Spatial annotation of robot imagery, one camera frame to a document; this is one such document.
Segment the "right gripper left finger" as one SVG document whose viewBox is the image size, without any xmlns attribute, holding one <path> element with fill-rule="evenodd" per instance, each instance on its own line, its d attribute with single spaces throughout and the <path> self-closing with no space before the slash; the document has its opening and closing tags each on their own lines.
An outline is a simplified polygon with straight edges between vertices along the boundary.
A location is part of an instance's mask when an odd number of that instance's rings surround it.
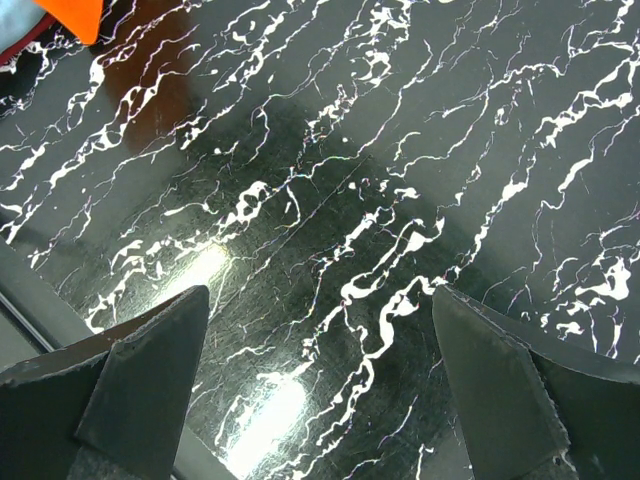
<svg viewBox="0 0 640 480">
<path fill-rule="evenodd" d="M 170 477 L 200 361 L 209 290 L 1 373 L 1 476 L 64 479 L 88 447 L 140 479 Z"/>
</svg>

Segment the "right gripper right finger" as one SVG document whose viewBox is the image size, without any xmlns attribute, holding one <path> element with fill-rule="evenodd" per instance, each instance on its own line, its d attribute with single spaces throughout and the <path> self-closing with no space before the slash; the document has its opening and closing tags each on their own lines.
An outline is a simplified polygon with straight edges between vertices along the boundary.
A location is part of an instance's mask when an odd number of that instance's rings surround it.
<svg viewBox="0 0 640 480">
<path fill-rule="evenodd" d="M 475 478 L 638 478 L 638 366 L 449 286 L 432 319 Z"/>
</svg>

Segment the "orange t shirt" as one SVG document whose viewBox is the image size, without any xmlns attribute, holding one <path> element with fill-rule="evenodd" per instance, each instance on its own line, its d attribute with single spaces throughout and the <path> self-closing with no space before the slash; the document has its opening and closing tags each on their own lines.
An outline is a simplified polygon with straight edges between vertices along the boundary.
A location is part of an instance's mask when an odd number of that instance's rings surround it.
<svg viewBox="0 0 640 480">
<path fill-rule="evenodd" d="M 103 0 L 35 0 L 84 45 L 92 45 L 99 34 Z"/>
</svg>

